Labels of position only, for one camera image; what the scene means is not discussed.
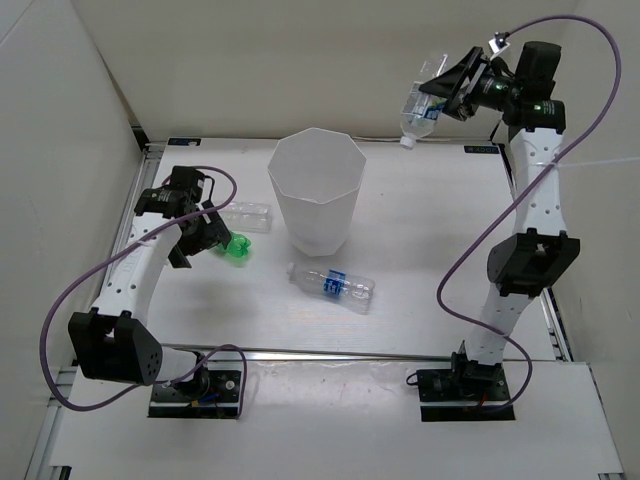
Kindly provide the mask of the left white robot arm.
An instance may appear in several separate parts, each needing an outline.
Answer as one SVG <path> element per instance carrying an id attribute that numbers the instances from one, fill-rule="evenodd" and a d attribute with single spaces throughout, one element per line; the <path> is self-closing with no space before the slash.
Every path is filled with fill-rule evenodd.
<path id="1" fill-rule="evenodd" d="M 202 197 L 211 181 L 194 167 L 178 166 L 167 183 L 141 193 L 126 253 L 115 262 L 106 289 L 88 312 L 74 313 L 68 323 L 85 377 L 130 385 L 168 383 L 188 400 L 208 392 L 202 355 L 163 347 L 147 321 L 165 266 L 187 268 L 190 257 L 232 241 L 213 202 Z"/>

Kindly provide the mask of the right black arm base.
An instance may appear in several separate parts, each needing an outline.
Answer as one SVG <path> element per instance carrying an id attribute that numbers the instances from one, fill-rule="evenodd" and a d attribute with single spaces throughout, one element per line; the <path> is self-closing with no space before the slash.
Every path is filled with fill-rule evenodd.
<path id="1" fill-rule="evenodd" d="M 418 369 L 405 383 L 418 389 L 424 423 L 516 419 L 502 364 L 470 361 L 464 345 L 452 353 L 449 367 Z"/>

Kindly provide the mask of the clear bottle green blue label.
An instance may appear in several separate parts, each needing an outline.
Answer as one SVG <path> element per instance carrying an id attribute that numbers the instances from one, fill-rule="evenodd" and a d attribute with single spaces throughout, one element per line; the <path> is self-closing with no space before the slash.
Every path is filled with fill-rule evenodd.
<path id="1" fill-rule="evenodd" d="M 445 100 L 419 90 L 429 80 L 445 71 L 449 55 L 439 52 L 431 55 L 423 63 L 417 79 L 413 82 L 405 106 L 401 111 L 400 145 L 413 150 L 419 140 L 431 135 Z"/>

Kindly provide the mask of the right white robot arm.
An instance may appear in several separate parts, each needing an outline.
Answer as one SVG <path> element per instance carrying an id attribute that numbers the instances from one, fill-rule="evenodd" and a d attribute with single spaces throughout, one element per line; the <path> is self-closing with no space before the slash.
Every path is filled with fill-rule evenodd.
<path id="1" fill-rule="evenodd" d="M 472 48 L 462 60 L 421 85 L 445 99 L 445 115 L 465 121 L 481 108 L 497 111 L 508 128 L 513 155 L 515 224 L 512 235 L 487 258 L 490 289 L 479 324 L 463 341 L 449 387 L 470 400 L 497 371 L 504 348 L 524 310 L 551 287 L 580 252 L 561 211 L 556 160 L 566 129 L 566 109 L 553 98 L 560 46 L 525 43 L 515 70 L 498 55 Z"/>

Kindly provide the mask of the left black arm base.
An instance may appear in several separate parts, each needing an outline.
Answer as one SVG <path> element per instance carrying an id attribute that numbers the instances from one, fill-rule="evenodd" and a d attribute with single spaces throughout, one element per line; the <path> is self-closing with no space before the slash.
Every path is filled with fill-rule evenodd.
<path id="1" fill-rule="evenodd" d="M 239 420 L 244 408 L 248 362 L 238 349 L 227 349 L 239 358 L 212 360 L 191 380 L 177 385 L 154 385 L 149 398 L 150 419 Z"/>

